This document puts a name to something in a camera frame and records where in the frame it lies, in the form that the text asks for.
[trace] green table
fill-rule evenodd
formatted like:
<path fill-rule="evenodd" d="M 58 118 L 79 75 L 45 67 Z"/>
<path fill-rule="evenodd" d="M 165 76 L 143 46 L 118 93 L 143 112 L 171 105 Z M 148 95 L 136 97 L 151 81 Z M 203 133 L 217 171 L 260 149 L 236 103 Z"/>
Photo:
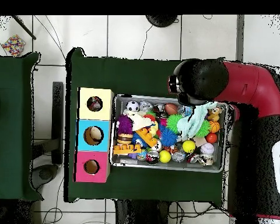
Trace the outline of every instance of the green table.
<path fill-rule="evenodd" d="M 77 88 L 111 89 L 114 94 L 174 97 L 167 77 L 180 61 L 87 58 L 80 48 L 67 57 L 65 156 L 68 199 L 212 201 L 221 206 L 222 172 L 201 173 L 112 166 L 107 183 L 73 182 Z"/>

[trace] green spiky ball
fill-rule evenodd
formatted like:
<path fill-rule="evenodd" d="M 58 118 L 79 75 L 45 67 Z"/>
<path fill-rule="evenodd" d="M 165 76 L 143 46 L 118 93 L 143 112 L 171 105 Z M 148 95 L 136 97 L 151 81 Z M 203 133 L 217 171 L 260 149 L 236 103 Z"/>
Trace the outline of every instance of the green spiky ball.
<path fill-rule="evenodd" d="M 177 130 L 177 122 L 183 118 L 181 114 L 173 114 L 170 115 L 167 119 L 167 128 L 173 131 L 175 134 L 178 134 L 179 131 Z"/>
<path fill-rule="evenodd" d="M 199 131 L 196 133 L 196 137 L 199 137 L 199 138 L 205 137 L 206 135 L 209 134 L 210 129 L 211 129 L 211 124 L 207 120 L 204 120 L 202 122 L 202 125 L 201 125 Z"/>

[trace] white ball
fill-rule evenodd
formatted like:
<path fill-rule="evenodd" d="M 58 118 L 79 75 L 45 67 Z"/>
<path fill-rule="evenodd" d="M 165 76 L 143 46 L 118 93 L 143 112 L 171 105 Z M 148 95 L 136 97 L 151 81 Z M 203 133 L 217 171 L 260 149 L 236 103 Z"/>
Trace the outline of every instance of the white ball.
<path fill-rule="evenodd" d="M 131 100 L 127 103 L 127 110 L 129 111 L 139 111 L 139 104 L 138 102 L 134 101 L 134 100 Z"/>
<path fill-rule="evenodd" d="M 203 144 L 201 147 L 200 147 L 200 151 L 202 154 L 213 154 L 213 152 L 215 151 L 215 148 L 213 146 L 213 144 L 207 142 L 206 144 Z"/>

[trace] teddy bear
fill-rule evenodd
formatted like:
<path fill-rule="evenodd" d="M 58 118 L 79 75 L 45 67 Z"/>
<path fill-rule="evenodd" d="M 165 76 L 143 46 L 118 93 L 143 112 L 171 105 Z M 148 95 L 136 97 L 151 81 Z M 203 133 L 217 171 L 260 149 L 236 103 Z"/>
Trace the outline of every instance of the teddy bear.
<path fill-rule="evenodd" d="M 208 120 L 212 120 L 217 122 L 219 120 L 219 114 L 222 112 L 220 107 L 215 107 L 213 109 L 208 110 Z"/>

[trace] small ball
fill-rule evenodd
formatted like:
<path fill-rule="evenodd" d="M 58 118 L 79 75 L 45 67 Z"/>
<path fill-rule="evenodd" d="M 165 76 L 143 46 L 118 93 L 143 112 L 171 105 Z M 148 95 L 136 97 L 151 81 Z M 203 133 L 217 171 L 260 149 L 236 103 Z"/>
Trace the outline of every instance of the small ball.
<path fill-rule="evenodd" d="M 171 154 L 166 151 L 166 150 L 162 150 L 160 152 L 160 162 L 163 162 L 163 163 L 167 163 L 171 160 Z"/>

